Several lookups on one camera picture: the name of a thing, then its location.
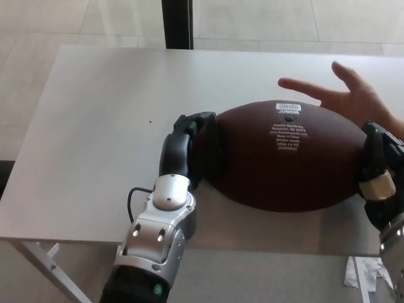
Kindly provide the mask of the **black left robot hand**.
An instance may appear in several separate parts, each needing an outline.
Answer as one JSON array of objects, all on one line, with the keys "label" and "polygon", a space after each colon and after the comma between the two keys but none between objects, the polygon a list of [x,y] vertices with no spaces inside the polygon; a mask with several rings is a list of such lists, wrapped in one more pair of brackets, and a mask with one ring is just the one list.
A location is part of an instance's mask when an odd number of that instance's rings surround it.
[{"label": "black left robot hand", "polygon": [[194,191],[202,179],[222,175],[226,156],[223,136],[214,112],[181,115],[163,142],[159,176],[177,174],[190,180]]}]

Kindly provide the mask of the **bare person hand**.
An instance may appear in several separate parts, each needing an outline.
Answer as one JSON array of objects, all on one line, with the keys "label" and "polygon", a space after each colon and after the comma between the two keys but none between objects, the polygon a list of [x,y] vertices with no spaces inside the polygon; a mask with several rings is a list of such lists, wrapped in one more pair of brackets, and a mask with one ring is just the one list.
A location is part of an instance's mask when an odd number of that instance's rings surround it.
[{"label": "bare person hand", "polygon": [[365,122],[372,121],[397,138],[403,139],[403,121],[391,113],[375,89],[363,77],[354,69],[336,61],[332,62],[331,69],[348,88],[346,92],[293,78],[280,78],[278,86],[320,101],[321,107],[336,112],[360,128]]}]

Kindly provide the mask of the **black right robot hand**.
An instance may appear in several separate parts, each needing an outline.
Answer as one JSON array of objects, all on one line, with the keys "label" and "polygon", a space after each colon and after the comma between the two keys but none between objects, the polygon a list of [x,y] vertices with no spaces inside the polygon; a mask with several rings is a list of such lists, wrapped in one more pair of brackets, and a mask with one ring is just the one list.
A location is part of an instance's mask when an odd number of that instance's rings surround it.
[{"label": "black right robot hand", "polygon": [[357,182],[365,199],[365,213],[382,232],[403,214],[403,141],[375,122],[362,127],[366,134]]}]

